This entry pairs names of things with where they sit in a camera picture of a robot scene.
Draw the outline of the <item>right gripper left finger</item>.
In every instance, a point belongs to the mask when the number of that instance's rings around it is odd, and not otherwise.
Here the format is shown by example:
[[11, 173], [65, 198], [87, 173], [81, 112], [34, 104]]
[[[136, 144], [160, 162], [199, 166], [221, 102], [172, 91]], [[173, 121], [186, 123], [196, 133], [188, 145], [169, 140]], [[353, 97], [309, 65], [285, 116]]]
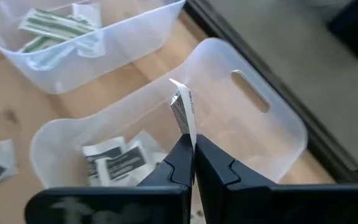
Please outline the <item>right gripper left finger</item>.
[[26, 204], [26, 224], [190, 224], [194, 152], [184, 134], [135, 187], [58, 187]]

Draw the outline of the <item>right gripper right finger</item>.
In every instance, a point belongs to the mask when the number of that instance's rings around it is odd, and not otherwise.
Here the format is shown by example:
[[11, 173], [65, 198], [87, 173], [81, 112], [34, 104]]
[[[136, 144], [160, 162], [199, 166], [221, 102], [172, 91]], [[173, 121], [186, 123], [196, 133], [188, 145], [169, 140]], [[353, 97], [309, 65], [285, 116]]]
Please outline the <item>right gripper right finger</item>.
[[358, 184], [276, 184], [201, 134], [195, 169], [207, 224], [358, 224]]

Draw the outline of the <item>green striped bandage packet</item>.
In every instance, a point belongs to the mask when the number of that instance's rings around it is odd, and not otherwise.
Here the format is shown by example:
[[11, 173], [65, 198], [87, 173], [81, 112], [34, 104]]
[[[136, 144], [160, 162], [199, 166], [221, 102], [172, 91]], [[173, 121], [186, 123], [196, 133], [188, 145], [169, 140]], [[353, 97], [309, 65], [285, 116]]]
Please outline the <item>green striped bandage packet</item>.
[[55, 40], [49, 37], [38, 36], [30, 42], [26, 43], [21, 49], [19, 49], [19, 52], [36, 52], [39, 50], [47, 49], [60, 43], [62, 43], [62, 40]]
[[57, 40], [70, 40], [98, 30], [87, 21], [41, 9], [30, 9], [18, 29]]

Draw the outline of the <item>plain white bandage packet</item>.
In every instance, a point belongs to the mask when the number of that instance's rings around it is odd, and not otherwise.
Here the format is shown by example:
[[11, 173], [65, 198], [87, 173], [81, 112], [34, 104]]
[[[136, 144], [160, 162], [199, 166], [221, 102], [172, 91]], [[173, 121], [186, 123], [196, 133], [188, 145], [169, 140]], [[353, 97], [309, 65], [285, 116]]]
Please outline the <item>plain white bandage packet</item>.
[[77, 47], [77, 54], [81, 57], [98, 58], [106, 55], [103, 31], [94, 31], [76, 37], [74, 43]]
[[86, 21], [97, 28], [102, 27], [101, 10], [99, 2], [85, 4], [72, 4], [73, 16], [76, 19]]

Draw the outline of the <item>clear plastic bin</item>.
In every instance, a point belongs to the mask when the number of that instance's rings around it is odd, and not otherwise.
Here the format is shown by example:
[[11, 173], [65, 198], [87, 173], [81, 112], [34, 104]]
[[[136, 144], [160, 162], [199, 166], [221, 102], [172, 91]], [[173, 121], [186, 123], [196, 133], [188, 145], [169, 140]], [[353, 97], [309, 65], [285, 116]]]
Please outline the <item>clear plastic bin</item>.
[[86, 186], [85, 145], [143, 129], [168, 153], [181, 136], [170, 108], [177, 87], [193, 96], [196, 130], [265, 177], [280, 180], [307, 145], [301, 119], [227, 42], [202, 41], [177, 68], [91, 116], [44, 124], [30, 144], [30, 163], [46, 188]]
[[[39, 89], [71, 91], [161, 48], [186, 0], [0, 0], [0, 52]], [[106, 55], [77, 54], [74, 39], [36, 52], [21, 53], [40, 36], [19, 30], [30, 9], [72, 17], [72, 4], [99, 2]]]

